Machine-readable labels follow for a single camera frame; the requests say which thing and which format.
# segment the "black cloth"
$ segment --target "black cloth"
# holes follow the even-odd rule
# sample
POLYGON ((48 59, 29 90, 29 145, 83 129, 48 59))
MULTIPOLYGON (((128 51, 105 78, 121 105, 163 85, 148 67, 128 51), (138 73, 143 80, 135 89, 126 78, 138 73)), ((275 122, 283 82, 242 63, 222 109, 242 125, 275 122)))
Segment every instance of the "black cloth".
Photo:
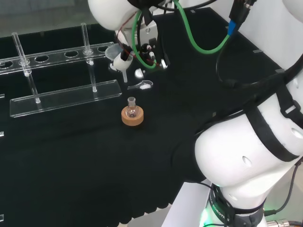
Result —
MULTIPOLYGON (((227 23, 211 9, 188 12, 193 36, 205 49, 226 36, 227 23)), ((230 91, 215 76, 217 54, 201 55, 191 47, 179 14, 155 17, 163 28, 171 62, 166 71, 149 73, 151 90, 127 91, 109 61, 95 62, 97 82, 118 79, 122 96, 104 101, 9 117, 9 100, 31 95, 22 73, 0 76, 0 214, 8 227, 115 227, 132 217, 172 203, 183 183, 171 169, 176 145, 194 135, 213 113, 239 107, 257 90, 230 91), (128 128, 121 122, 127 98, 144 109, 144 123, 128 128)), ((114 33, 89 27, 91 44, 110 42, 114 33)), ((26 54, 82 46, 80 27, 21 35, 26 54)), ((254 82, 278 66, 242 36, 221 70, 228 78, 254 82)), ((17 55, 11 37, 0 39, 0 59, 17 55)), ((89 84, 85 62, 33 70, 39 93, 89 84)))

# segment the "black strap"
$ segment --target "black strap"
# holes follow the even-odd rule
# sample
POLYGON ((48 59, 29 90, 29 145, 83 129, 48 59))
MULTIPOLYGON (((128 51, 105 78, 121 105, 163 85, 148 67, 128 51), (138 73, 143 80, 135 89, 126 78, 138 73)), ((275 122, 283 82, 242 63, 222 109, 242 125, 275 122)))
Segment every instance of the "black strap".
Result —
POLYGON ((246 116, 254 129, 256 135, 259 137, 264 146, 275 157, 284 162, 291 162, 299 156, 290 153, 273 134, 270 126, 265 121, 260 110, 254 103, 244 106, 246 116))
POLYGON ((284 82, 281 82, 276 95, 279 100, 282 115, 303 129, 303 113, 300 111, 301 107, 297 101, 293 99, 284 82))

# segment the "test tube rack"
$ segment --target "test tube rack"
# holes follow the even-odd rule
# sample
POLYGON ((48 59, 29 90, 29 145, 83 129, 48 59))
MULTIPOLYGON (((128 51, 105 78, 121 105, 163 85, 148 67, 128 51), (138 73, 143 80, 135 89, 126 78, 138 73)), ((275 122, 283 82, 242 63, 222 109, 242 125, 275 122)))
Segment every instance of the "test tube rack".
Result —
POLYGON ((104 48, 110 47, 114 43, 90 45, 86 24, 82 23, 81 27, 84 46, 31 55, 24 54, 17 33, 12 33, 18 57, 0 60, 0 75, 22 71, 28 81, 32 95, 10 100, 11 117, 21 117, 68 106, 80 105, 118 97, 122 94, 117 80, 96 83, 95 79, 94 59, 105 58, 104 48), (32 70, 78 61, 86 61, 91 81, 90 85, 41 94, 37 92, 32 70))

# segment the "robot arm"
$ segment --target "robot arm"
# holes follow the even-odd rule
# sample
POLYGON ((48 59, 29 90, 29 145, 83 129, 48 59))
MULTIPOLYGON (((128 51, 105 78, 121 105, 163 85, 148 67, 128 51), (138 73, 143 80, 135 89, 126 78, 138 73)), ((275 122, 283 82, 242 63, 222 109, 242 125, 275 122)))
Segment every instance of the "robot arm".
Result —
POLYGON ((89 0, 90 10, 95 19, 106 29, 115 30, 117 41, 123 46, 124 51, 118 55, 113 68, 119 71, 126 71, 132 63, 132 27, 135 15, 138 10, 142 11, 143 20, 140 29, 140 42, 135 36, 135 45, 140 43, 138 49, 145 53, 145 61, 154 59, 166 68, 165 56, 158 40, 158 28, 155 21, 152 20, 152 12, 156 10, 153 5, 166 4, 169 0, 89 0))
MULTIPOLYGON (((149 2, 147 7, 150 9, 153 1, 146 2, 149 2)), ((241 1, 235 0, 234 5, 237 6, 239 2, 241 1)), ((303 1, 283 0, 283 2, 289 12, 303 22, 303 1)), ((246 9, 250 9, 251 5, 247 5, 247 2, 242 1, 243 4, 246 9)), ((131 43, 130 29, 134 23, 133 15, 138 10, 135 1, 89 0, 89 6, 94 17, 103 27, 117 30, 120 42, 125 45, 131 43)), ((147 44, 151 38, 157 38, 156 34, 147 35, 142 43, 147 44)), ((130 65, 125 64, 120 67, 121 56, 118 56, 114 62, 119 70, 125 70, 130 65)), ((235 226, 250 227, 254 224, 258 227, 266 226, 262 209, 265 198, 278 180, 303 157, 303 110, 301 110, 303 74, 296 75, 292 79, 287 85, 281 84, 282 91, 254 107, 257 118, 255 121, 270 132, 269 139, 266 137, 268 133, 260 135, 252 123, 251 112, 246 111, 246 114, 209 127, 197 140, 185 145, 188 147, 180 146, 173 157, 174 167, 178 162, 176 157, 179 152, 193 151, 188 165, 182 171, 194 166, 191 175, 199 172, 198 175, 203 174, 217 185, 216 190, 220 191, 222 199, 228 201, 237 210, 234 217, 229 216, 229 218, 237 218, 238 222, 235 226), (285 99, 286 102, 293 103, 293 106, 282 111, 281 105, 285 99), (301 116, 302 119, 298 121, 292 119, 290 115, 294 114, 301 116), (273 147, 268 145, 266 140, 274 140, 273 147, 285 152, 287 157, 282 157, 277 153, 277 149, 272 149, 273 147)), ((209 210, 208 214, 213 223, 224 223, 224 219, 222 220, 224 215, 218 211, 219 207, 209 202, 206 209, 209 210)))

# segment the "green led light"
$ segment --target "green led light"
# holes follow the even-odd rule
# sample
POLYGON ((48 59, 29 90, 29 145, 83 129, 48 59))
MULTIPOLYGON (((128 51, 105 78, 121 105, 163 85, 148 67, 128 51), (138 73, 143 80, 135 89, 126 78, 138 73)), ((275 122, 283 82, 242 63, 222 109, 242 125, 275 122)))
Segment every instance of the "green led light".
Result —
POLYGON ((205 226, 207 224, 210 224, 210 223, 212 223, 212 222, 209 218, 208 212, 207 212, 206 209, 204 209, 204 211, 201 214, 200 226, 199 227, 203 227, 203 226, 205 226))

